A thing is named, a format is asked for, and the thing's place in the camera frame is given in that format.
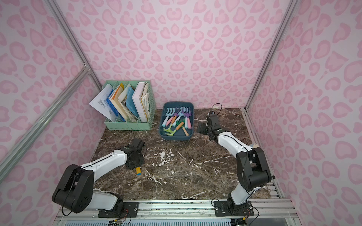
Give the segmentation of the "blue rake yellow handle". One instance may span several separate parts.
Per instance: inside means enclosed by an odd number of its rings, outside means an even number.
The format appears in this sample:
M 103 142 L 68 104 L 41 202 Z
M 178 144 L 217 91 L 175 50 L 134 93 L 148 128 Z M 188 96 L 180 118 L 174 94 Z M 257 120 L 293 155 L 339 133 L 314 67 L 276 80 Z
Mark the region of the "blue rake yellow handle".
M 137 176 L 141 175 L 141 167 L 136 167 Z

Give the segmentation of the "lime rake orange handle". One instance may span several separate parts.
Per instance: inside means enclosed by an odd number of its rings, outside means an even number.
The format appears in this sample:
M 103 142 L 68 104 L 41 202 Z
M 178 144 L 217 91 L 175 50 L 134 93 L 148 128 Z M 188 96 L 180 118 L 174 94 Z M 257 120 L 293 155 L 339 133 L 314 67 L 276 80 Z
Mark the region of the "lime rake orange handle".
M 169 127 L 167 129 L 164 129 L 164 132 L 166 133 L 173 133 L 173 130 L 172 130 L 172 126 L 173 126 L 173 121 L 171 120 L 169 125 Z

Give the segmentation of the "light blue rake mint handle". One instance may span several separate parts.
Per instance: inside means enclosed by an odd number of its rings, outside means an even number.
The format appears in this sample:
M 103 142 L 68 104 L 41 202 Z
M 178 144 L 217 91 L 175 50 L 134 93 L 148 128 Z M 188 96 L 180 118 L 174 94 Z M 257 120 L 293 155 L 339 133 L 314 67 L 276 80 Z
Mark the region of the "light blue rake mint handle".
M 187 108 L 186 108 L 186 107 L 182 107 L 181 116 L 183 116 L 183 117 L 185 118 L 185 120 L 184 120 L 184 127 L 185 127 L 185 129 L 188 128 L 188 120 L 187 120 L 186 113 L 187 113 Z

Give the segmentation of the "dark green rake wooden handle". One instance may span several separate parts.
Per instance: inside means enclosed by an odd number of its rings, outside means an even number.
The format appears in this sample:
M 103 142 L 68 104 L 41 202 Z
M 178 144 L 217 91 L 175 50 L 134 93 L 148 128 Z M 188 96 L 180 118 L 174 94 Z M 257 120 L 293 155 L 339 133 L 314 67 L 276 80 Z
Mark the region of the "dark green rake wooden handle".
M 184 122 L 183 122 L 183 121 L 181 121 L 181 122 L 179 123 L 179 125 L 177 126 L 176 129 L 177 129 L 177 130 L 182 129 L 182 131 L 184 132 L 185 136 L 186 136 L 186 137 L 189 136 L 189 133 L 187 132 L 186 128 L 184 127 Z

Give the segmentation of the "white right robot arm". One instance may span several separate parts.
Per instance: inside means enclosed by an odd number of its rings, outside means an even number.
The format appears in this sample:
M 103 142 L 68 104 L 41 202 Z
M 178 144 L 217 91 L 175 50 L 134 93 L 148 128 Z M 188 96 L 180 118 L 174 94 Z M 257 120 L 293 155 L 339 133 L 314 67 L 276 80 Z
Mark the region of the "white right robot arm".
M 248 201 L 252 194 L 272 180 L 265 153 L 260 147 L 251 147 L 238 140 L 231 132 L 222 128 L 218 115 L 210 111 L 206 123 L 199 123 L 197 133 L 207 135 L 236 158 L 239 183 L 227 198 L 227 208 L 232 215 L 252 213 Z

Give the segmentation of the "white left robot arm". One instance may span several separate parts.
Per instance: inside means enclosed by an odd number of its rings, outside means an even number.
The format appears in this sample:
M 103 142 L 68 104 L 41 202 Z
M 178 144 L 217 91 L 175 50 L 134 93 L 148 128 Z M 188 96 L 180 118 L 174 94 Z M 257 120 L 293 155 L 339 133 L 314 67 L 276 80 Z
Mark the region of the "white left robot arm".
M 53 195 L 52 201 L 71 213 L 98 210 L 98 217 L 120 218 L 127 214 L 120 195 L 96 191 L 94 183 L 117 167 L 135 169 L 144 164 L 142 150 L 146 144 L 135 138 L 125 147 L 115 149 L 106 156 L 83 165 L 69 165 Z

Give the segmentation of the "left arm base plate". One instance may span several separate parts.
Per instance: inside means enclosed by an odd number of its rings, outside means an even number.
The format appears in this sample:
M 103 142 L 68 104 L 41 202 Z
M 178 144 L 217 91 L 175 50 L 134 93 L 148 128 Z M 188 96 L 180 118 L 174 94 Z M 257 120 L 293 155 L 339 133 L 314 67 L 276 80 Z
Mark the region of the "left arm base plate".
M 98 218 L 135 218 L 137 217 L 138 209 L 139 202 L 119 201 L 112 210 L 100 209 Z

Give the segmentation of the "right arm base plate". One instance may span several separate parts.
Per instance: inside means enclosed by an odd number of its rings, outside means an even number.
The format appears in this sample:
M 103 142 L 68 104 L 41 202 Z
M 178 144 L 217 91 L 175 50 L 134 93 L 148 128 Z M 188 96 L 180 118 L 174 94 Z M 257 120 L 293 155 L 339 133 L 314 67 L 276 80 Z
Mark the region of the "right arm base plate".
M 250 217 L 254 216 L 254 210 L 250 201 L 241 205 L 235 205 L 232 200 L 212 201 L 212 206 L 217 217 Z

